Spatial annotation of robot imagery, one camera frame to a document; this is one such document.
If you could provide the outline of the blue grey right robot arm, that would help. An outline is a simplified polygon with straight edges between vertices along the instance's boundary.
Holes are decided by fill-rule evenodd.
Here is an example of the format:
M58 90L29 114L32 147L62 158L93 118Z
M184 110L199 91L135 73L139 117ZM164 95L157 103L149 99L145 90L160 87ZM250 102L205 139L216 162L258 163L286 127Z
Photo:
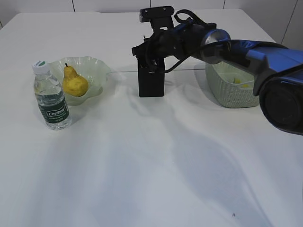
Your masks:
M140 97L162 97L166 57L189 57L209 64L225 62L254 77L253 95L266 119L291 134L303 132L303 53L265 41L231 39L216 24L184 22L154 32L132 48L138 63Z

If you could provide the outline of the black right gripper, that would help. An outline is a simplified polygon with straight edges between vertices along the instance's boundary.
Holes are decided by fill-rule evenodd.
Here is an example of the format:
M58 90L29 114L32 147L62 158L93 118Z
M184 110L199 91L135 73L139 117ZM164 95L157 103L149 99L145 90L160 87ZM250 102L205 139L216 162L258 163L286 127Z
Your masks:
M205 25L181 23L168 30L153 32L152 41L133 47L132 54L136 58L144 57L148 48L149 57L174 56L180 60L205 45L205 37L212 30L212 23Z

